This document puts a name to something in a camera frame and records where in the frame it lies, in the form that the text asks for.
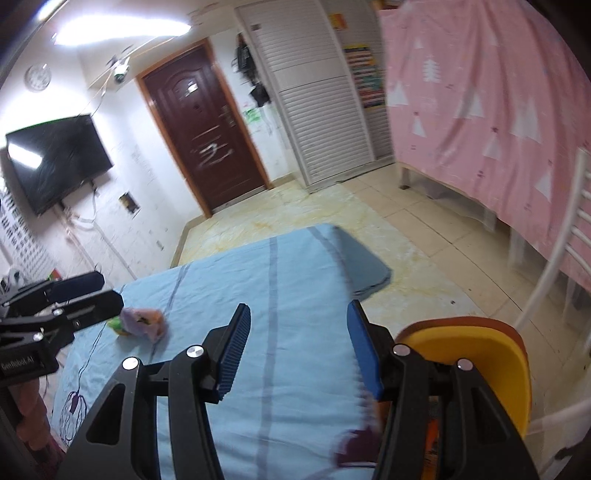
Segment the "yellow green fuzzy sock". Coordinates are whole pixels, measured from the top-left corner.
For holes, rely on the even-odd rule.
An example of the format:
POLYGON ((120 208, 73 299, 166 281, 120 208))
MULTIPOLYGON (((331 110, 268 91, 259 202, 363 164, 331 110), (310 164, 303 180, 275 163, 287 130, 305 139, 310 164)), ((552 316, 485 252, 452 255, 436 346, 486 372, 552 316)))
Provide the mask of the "yellow green fuzzy sock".
POLYGON ((107 321, 107 326, 119 336, 127 336, 128 332, 124 329, 123 323, 119 317, 114 317, 107 321))

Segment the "light blue bed sheet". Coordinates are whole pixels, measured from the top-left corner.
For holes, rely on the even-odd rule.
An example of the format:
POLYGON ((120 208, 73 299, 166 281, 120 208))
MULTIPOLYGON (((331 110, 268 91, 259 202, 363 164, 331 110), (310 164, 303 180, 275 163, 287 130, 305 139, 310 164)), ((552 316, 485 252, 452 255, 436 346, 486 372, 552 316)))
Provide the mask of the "light blue bed sheet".
POLYGON ((231 391, 208 410, 228 479, 368 479, 377 415, 346 327, 346 309, 386 287, 391 269, 337 226, 322 224, 170 269, 120 288, 126 306, 163 313, 157 343, 106 325, 69 349, 51 415, 69 444, 120 362, 167 361, 228 323, 252 327, 231 391))

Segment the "white metal chair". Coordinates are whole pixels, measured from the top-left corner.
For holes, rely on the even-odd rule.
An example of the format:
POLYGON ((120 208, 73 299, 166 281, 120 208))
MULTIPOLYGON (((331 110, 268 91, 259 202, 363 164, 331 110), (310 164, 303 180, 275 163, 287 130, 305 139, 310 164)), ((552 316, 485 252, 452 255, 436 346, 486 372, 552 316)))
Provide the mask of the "white metal chair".
MULTIPOLYGON (((576 155, 575 171, 572 177, 571 189, 563 222, 546 266, 529 297, 526 306, 514 323, 514 328, 518 332, 523 330, 526 323, 538 311, 543 299, 550 291, 560 270, 560 266, 566 256, 573 259, 587 275, 590 275, 590 264, 571 245, 571 239, 575 238, 581 241, 585 246, 590 246, 590 237, 576 225, 578 220, 590 223, 590 215, 581 208, 581 204, 584 200, 590 200, 590 191, 586 188, 586 184, 590 181, 589 163, 590 152, 585 148, 579 148, 576 155)), ((558 426, 562 426, 564 423, 578 420, 589 414, 590 400, 581 400, 555 413, 530 421, 527 434, 536 435, 558 426)))

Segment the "colourful wall poster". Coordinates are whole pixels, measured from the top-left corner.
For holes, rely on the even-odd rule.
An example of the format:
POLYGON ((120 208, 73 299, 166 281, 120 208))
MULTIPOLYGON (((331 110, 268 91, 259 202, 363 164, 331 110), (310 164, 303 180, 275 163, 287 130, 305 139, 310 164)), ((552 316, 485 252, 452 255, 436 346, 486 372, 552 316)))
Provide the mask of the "colourful wall poster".
POLYGON ((370 46, 349 45, 344 48, 344 52, 363 107, 373 109, 385 106, 382 74, 370 46))

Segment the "black wall television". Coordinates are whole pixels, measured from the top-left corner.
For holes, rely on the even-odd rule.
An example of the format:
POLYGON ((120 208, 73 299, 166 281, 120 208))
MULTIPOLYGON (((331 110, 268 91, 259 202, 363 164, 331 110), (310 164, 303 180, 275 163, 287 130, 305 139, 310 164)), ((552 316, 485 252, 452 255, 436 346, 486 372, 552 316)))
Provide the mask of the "black wall television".
POLYGON ((6 141, 16 178, 37 216, 112 168, 89 115, 16 130, 6 141))

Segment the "wall socket box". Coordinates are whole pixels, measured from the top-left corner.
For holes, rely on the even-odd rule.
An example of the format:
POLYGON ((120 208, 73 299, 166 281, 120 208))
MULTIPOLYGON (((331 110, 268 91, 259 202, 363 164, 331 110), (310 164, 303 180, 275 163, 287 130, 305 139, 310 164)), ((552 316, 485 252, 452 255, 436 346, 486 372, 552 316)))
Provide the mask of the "wall socket box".
POLYGON ((119 202, 130 215, 135 215, 139 210, 138 204, 129 192, 122 194, 119 197, 119 202))

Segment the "white louvered wardrobe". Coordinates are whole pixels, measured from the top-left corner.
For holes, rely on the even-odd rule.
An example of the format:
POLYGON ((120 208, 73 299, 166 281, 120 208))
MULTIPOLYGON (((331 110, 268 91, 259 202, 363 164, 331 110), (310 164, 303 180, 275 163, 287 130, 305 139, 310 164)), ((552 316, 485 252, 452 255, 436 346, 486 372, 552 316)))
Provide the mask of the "white louvered wardrobe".
POLYGON ((363 108, 346 53, 321 2, 259 1, 239 6, 235 13, 308 191, 393 162, 385 113, 363 108))

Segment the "round wall clock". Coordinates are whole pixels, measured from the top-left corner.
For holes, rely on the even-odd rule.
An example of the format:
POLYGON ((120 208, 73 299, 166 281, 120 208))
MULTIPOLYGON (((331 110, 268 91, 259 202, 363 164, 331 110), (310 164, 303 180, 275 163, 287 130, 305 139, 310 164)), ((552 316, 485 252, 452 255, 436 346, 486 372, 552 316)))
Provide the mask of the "round wall clock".
POLYGON ((45 90, 52 79, 52 74, 47 64, 31 65, 25 72, 24 82, 32 91, 45 90))

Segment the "pink tree-print bed cover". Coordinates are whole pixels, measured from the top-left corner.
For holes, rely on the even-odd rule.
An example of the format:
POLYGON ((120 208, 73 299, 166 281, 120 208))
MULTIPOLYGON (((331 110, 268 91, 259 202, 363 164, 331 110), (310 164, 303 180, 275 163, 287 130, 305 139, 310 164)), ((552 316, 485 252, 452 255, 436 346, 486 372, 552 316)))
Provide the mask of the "pink tree-print bed cover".
POLYGON ((379 21, 396 158, 549 256, 590 144, 590 82, 566 42, 526 1, 407 1, 379 21))

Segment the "ceiling tube light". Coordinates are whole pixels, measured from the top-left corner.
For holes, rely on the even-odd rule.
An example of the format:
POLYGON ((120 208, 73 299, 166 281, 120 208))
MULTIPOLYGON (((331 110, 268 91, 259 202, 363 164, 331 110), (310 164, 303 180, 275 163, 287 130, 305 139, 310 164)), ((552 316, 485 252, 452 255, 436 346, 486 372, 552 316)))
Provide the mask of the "ceiling tube light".
POLYGON ((191 26, 181 21, 131 15, 83 15, 64 23, 54 36, 54 43, 79 47, 110 40, 136 37, 177 37, 191 26))

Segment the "dark red wooden door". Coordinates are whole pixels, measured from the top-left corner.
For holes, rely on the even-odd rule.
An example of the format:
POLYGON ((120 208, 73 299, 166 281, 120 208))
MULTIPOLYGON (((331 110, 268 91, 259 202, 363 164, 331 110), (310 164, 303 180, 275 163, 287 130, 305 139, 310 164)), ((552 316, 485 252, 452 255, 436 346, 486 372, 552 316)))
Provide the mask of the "dark red wooden door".
POLYGON ((273 186, 207 39, 147 68, 137 83, 205 217, 273 186))

